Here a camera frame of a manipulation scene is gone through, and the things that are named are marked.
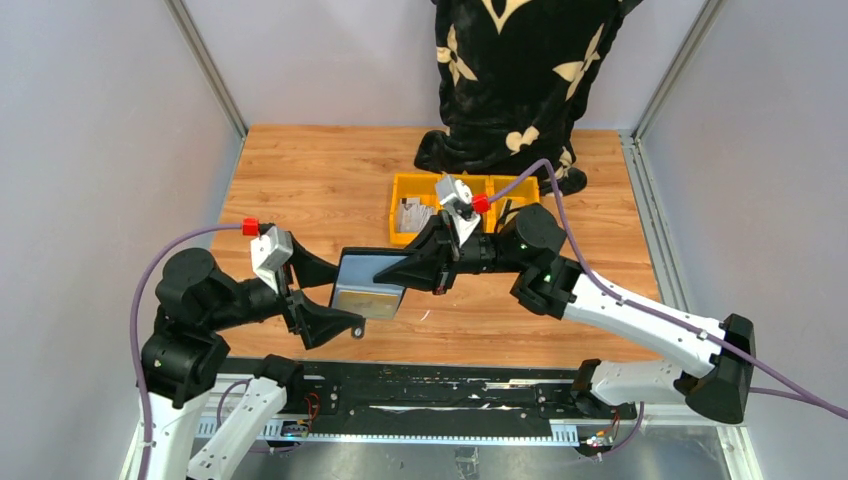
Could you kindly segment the gold card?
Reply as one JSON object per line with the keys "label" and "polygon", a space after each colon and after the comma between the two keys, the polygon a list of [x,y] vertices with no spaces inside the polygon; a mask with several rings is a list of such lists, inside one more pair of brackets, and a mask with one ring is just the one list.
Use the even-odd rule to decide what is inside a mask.
{"label": "gold card", "polygon": [[401,302],[397,294],[343,290],[337,292],[332,307],[351,312],[366,319],[393,319]]}

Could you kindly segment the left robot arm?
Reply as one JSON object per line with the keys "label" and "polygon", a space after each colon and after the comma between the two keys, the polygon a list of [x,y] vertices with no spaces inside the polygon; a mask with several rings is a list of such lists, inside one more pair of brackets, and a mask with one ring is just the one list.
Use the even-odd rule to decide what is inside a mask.
{"label": "left robot arm", "polygon": [[280,316],[308,349],[344,332],[364,334],[364,317],[318,305],[304,294],[307,287],[333,283],[336,266],[273,225],[248,227],[245,234],[254,271],[248,280],[224,273],[203,248],[173,242],[156,257],[162,277],[154,330],[134,358],[141,416],[140,450],[131,470],[140,479],[229,479],[275,414],[288,404],[315,406],[303,365],[269,355],[236,409],[194,451],[204,408],[230,352],[223,330]]}

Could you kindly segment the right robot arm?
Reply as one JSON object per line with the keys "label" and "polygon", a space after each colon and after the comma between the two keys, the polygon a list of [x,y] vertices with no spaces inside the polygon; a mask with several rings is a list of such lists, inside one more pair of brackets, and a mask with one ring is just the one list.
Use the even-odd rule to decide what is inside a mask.
{"label": "right robot arm", "polygon": [[753,375],[754,327],[740,315],[700,317],[652,301],[562,255],[568,236],[543,206],[505,226],[459,239],[453,218],[433,216],[378,283],[446,293],[460,274],[513,273],[510,293],[536,315],[594,326],[660,355],[658,361],[582,362],[570,387],[584,412],[623,404],[685,405],[715,422],[743,421]]}

